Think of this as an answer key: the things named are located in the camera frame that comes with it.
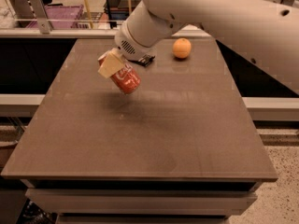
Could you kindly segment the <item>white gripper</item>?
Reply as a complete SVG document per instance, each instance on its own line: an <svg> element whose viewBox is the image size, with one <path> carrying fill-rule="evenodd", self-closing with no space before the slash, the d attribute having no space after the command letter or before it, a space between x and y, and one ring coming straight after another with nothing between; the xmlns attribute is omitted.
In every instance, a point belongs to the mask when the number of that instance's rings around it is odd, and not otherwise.
<svg viewBox="0 0 299 224"><path fill-rule="evenodd" d="M123 56L129 61L138 61L156 43L154 35L129 21L121 25L114 40L118 49L108 50L98 58L98 73L105 78L113 76L124 67Z"/></svg>

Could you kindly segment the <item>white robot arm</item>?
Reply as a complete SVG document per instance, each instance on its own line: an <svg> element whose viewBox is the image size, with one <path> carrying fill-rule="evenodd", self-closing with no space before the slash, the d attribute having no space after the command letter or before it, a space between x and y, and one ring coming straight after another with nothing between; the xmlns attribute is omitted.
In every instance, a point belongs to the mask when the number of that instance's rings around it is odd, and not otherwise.
<svg viewBox="0 0 299 224"><path fill-rule="evenodd" d="M99 73L112 77L188 24L299 93L299 9L264 0L141 0Z"/></svg>

